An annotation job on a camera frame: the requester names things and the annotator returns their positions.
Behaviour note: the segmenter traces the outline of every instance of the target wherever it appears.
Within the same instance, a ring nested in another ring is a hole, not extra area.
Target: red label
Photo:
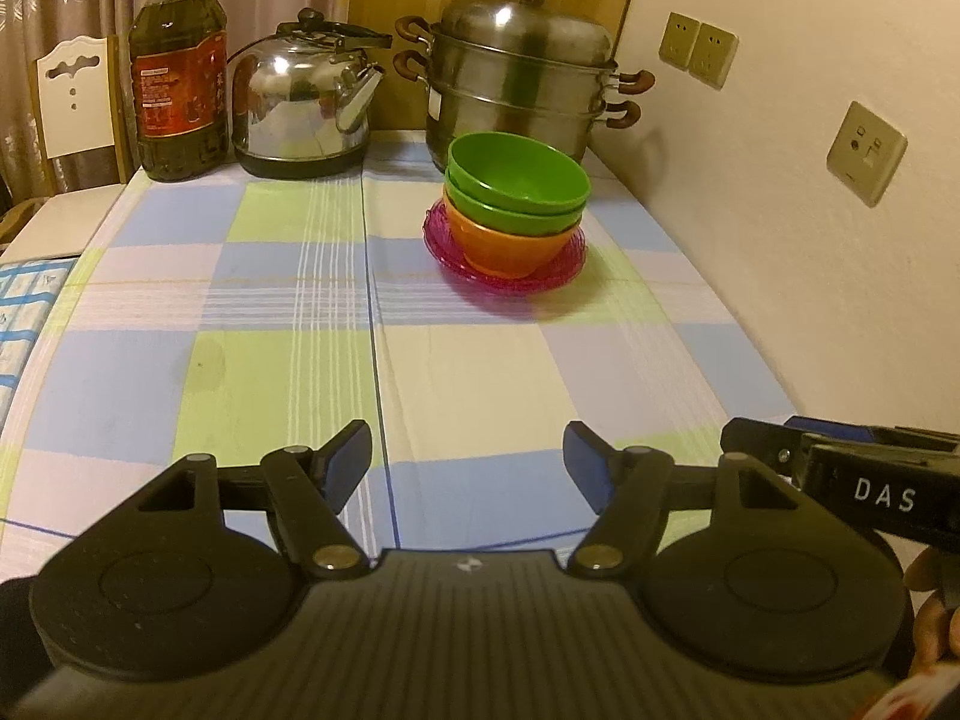
[[[227,33],[216,32],[192,49],[138,56],[132,75],[141,135],[206,127],[227,109]]]

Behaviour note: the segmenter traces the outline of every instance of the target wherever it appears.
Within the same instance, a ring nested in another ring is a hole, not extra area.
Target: green bowl
[[[555,235],[573,227],[584,213],[583,207],[568,214],[555,214],[549,217],[537,217],[531,214],[519,214],[516,211],[506,211],[502,208],[480,202],[461,190],[452,181],[446,181],[443,187],[456,208],[465,217],[470,218],[483,227],[491,230],[510,233],[511,235],[525,235],[538,238],[544,235]]]
[[[587,172],[563,151],[512,132],[469,132],[450,143],[448,170],[478,201],[521,214],[570,213],[587,201]]]

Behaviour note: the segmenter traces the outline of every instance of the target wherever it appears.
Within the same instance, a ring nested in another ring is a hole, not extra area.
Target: finger
[[[950,614],[939,595],[931,595],[920,607],[913,622],[913,645],[923,666],[939,661],[947,653]]]
[[[933,547],[928,547],[904,572],[904,584],[915,592],[928,592],[940,586],[940,558]]]

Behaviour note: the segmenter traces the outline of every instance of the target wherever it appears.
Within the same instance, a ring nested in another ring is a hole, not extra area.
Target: pink plastic plate
[[[578,229],[560,254],[526,278],[505,279],[482,274],[467,262],[464,252],[453,240],[443,199],[437,200],[426,212],[424,242],[434,259],[445,268],[476,284],[509,295],[532,295],[563,287],[579,274],[587,261],[587,242],[583,230]]]

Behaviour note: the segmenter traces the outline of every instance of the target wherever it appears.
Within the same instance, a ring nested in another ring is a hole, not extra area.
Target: cooking oil bottle
[[[227,156],[227,15],[217,0],[147,0],[130,30],[137,144],[157,181]]]

